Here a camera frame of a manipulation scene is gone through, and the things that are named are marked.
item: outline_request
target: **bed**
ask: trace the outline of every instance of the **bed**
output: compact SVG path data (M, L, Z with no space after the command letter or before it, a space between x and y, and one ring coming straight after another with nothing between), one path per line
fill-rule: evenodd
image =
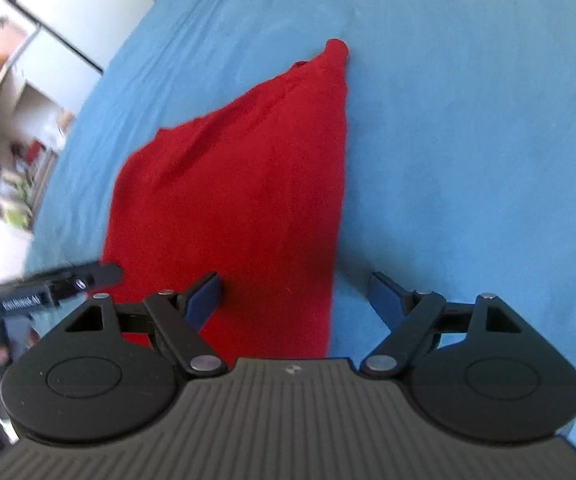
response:
M158 0L81 111L27 270L98 257L129 153L328 38L350 48L329 354L384 337L363 295L381 270L496 292L576 366L576 0Z

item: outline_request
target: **metal rivet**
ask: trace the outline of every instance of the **metal rivet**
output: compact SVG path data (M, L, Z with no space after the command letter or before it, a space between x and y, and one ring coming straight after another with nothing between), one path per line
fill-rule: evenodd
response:
M222 366L222 360L216 355L198 355L190 361L190 367L197 372L214 372Z
M397 367L397 360L389 355L371 355L366 359L366 367L373 372L389 372Z
M286 367L286 372L289 373L290 375L296 375L301 371L302 367L300 367L299 365L290 365Z

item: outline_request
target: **triangular cutout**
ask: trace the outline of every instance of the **triangular cutout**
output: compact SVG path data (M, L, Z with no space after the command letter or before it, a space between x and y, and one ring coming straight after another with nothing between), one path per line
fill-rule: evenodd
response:
M486 332L519 334L522 330L498 306L488 307Z
M101 307L92 305L66 329L66 332L98 332L103 329L104 317Z

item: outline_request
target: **logo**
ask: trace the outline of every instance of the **logo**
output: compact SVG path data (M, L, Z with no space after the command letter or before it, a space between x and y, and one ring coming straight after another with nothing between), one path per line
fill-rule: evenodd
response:
M39 296L28 296L27 298L17 298L16 300L2 301L1 306L5 310L17 310L18 308L26 308L28 306L35 306L42 304Z

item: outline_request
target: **red cloth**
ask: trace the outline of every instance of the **red cloth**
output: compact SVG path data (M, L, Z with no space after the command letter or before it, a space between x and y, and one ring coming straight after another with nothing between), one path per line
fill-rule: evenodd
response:
M324 357L344 191L345 65L329 40L309 62L226 107L163 129L114 187L103 260L116 303L182 291L210 270L222 306L202 331L238 356Z
M42 150L45 150L46 147L40 143L37 139L33 139L33 142L28 146L26 150L26 156L24 157L28 164L32 164L35 159L39 156Z

